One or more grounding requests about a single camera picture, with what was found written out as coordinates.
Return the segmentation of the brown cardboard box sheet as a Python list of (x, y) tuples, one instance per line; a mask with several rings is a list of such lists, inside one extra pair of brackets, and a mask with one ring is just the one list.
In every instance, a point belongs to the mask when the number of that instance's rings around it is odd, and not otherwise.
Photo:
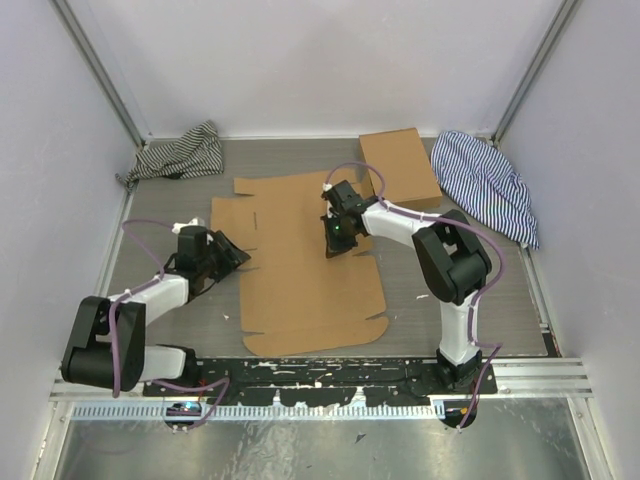
[(260, 357), (369, 344), (387, 330), (373, 242), (327, 258), (321, 197), (326, 179), (359, 185), (353, 170), (233, 181), (211, 201), (211, 225), (250, 255), (240, 268), (240, 320)]

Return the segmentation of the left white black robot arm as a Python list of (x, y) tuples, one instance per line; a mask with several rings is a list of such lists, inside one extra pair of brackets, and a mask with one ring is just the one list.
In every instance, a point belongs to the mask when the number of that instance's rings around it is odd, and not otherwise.
[(181, 397), (206, 391), (195, 351), (147, 345), (147, 327), (181, 308), (246, 264), (251, 256), (198, 218), (166, 225), (177, 251), (147, 282), (109, 297), (88, 296), (77, 309), (61, 362), (64, 381), (109, 389), (117, 397), (141, 383)]

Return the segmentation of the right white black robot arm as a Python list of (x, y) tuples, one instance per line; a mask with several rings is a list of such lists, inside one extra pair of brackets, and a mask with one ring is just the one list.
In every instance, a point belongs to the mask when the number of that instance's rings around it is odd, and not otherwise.
[(482, 359), (470, 338), (477, 318), (472, 301), (486, 286), (492, 264), (464, 214), (430, 215), (375, 196), (364, 199), (347, 181), (325, 183), (321, 198), (327, 202), (321, 220), (328, 258), (354, 249), (360, 236), (386, 238), (415, 252), (426, 286), (440, 302), (436, 371), (441, 385), (451, 394), (466, 392)]

